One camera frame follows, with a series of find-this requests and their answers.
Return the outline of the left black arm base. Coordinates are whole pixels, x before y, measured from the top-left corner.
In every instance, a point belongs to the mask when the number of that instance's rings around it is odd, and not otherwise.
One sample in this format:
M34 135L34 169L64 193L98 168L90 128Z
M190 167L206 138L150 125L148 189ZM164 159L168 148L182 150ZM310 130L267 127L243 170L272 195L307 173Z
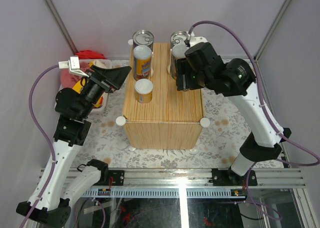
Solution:
M109 170L102 174L98 184L107 185L109 187L113 186L123 186L125 180L124 170Z

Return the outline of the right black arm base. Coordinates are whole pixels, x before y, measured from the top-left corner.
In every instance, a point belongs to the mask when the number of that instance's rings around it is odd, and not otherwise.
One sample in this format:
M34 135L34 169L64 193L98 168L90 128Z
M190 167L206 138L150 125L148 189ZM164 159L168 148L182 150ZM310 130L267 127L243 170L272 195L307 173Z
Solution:
M229 169L218 169L213 168L211 170L211 179L208 180L213 186L257 186L256 173L251 170L248 171L244 176L239 176Z

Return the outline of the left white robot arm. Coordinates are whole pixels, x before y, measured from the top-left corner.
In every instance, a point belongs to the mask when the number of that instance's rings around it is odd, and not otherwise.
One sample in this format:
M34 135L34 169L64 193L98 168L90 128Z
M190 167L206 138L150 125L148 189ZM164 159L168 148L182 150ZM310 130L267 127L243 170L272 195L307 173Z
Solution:
M130 71L130 66L112 69L92 66L81 79L80 92L72 88L57 92L55 111L59 119L53 141L48 142L51 155L31 197L17 205L18 214L50 227L64 227L72 207L91 186L110 184L108 164L92 159L63 191L72 162L91 127L87 121L90 112L103 93L121 88Z

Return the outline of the dark blue tin can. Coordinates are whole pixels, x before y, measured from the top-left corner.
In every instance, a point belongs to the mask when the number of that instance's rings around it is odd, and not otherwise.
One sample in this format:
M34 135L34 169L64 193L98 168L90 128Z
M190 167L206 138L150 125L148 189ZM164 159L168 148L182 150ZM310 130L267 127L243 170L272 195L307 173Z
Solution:
M154 35L150 31L147 31L147 30L136 31L132 36L132 40L133 40L134 48L139 45L145 45L153 51Z

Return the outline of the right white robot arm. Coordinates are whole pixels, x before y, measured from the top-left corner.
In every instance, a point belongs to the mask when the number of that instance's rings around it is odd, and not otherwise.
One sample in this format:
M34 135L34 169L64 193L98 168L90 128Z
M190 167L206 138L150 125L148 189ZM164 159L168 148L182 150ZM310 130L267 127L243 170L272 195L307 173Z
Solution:
M207 88L222 94L237 107L251 129L228 172L231 184L245 181L254 163L278 158L280 143L291 135L291 130L281 127L264 100L259 99L257 78L245 60L235 58L224 63L209 42L192 47L179 44L171 53L178 57L178 91Z

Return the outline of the orange can with white lid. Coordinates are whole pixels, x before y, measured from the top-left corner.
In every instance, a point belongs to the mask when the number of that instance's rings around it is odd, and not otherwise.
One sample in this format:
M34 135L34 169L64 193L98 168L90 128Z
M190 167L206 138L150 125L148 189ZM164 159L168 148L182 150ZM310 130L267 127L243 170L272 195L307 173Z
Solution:
M135 99L139 103L149 103L153 97L153 83L148 79L140 79L134 85Z

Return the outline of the light blue tin can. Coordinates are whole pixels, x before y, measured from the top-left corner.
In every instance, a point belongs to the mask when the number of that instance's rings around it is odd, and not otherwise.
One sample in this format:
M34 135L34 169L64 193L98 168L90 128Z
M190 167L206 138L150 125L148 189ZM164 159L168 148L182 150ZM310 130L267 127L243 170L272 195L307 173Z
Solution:
M174 32L170 37L170 47L173 48L175 45L184 44L188 37L186 31Z

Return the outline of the yellow porridge can with spoon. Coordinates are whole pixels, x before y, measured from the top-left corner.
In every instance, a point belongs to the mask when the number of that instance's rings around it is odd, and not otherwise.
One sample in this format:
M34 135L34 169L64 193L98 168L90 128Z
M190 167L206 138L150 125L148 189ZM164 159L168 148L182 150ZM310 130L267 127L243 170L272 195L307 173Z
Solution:
M146 45L139 45L133 49L133 78L148 79L151 72L152 50Z

